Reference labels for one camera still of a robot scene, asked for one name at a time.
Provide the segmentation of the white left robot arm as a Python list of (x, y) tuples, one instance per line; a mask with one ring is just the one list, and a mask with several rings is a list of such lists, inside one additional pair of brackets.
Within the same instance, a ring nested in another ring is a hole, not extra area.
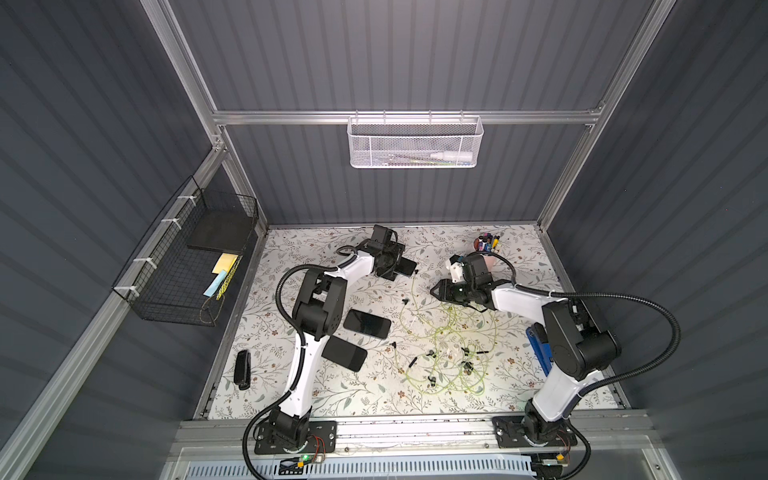
[(347, 287), (369, 275), (390, 281), (398, 275), (411, 275), (416, 264), (403, 257), (404, 250), (397, 232), (376, 225), (370, 238), (337, 250), (348, 253), (340, 264), (301, 264), (285, 272), (278, 281), (275, 302), (295, 331), (289, 383), (275, 402), (254, 415), (244, 432), (244, 441), (255, 432), (257, 424), (262, 424), (270, 444), (289, 451), (304, 447), (310, 437), (312, 389), (326, 348), (333, 351), (334, 362), (349, 370), (359, 369), (367, 356), (364, 349), (335, 336)]

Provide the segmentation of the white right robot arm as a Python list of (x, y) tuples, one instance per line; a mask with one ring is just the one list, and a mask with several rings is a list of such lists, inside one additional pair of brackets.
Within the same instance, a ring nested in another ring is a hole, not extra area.
[[(569, 417), (591, 392), (649, 372), (667, 361), (681, 343), (678, 320), (665, 307), (642, 297), (613, 292), (561, 292), (523, 285), (512, 263), (495, 253), (455, 255), (447, 262), (450, 276), (430, 294), (442, 303), (481, 311), (512, 313), (534, 321), (545, 332), (551, 367), (543, 387), (527, 401), (517, 431), (533, 446), (545, 446), (569, 428)], [(598, 373), (621, 355), (614, 335), (601, 329), (585, 305), (588, 299), (624, 300), (659, 313), (671, 327), (671, 339), (647, 363), (600, 380)]]

